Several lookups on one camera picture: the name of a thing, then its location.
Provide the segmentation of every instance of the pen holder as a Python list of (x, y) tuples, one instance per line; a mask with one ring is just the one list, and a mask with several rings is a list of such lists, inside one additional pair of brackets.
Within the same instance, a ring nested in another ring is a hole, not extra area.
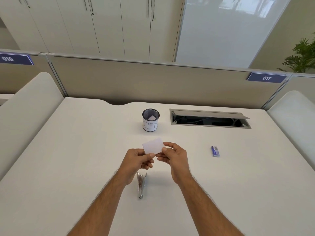
[(143, 124), (142, 127), (146, 131), (155, 131), (157, 129), (158, 119), (160, 113), (152, 108), (146, 109), (142, 113)]

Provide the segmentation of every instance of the hand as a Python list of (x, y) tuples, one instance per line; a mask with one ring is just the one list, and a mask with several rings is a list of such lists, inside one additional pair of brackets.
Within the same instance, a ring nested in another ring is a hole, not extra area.
[(161, 153), (156, 154), (159, 161), (166, 162), (171, 166), (172, 178), (176, 184), (179, 184), (183, 177), (192, 177), (189, 165), (187, 152), (176, 143), (163, 142), (164, 146)]
[(116, 175), (122, 177), (126, 185), (129, 185), (139, 169), (152, 168), (154, 153), (146, 154), (143, 149), (129, 149), (121, 163)]

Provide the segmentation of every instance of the person's right hand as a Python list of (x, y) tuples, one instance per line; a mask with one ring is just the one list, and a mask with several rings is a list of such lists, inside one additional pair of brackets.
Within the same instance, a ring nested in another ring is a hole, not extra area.
[(176, 184), (180, 184), (185, 177), (191, 177), (188, 165), (187, 152), (176, 143), (163, 142), (161, 153), (156, 154), (158, 161), (166, 162), (171, 166), (172, 178)]

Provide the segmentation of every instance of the person's left hand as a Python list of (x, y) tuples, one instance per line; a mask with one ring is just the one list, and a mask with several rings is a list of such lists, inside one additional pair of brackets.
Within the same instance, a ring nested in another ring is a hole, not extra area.
[(154, 157), (154, 153), (145, 155), (144, 149), (129, 149), (116, 174), (129, 185), (139, 169), (148, 170), (153, 167)]

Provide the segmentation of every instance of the glossy whiteboard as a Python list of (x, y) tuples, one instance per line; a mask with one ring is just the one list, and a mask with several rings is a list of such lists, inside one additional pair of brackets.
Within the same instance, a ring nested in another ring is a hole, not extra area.
[(187, 0), (176, 62), (248, 68), (290, 0)]

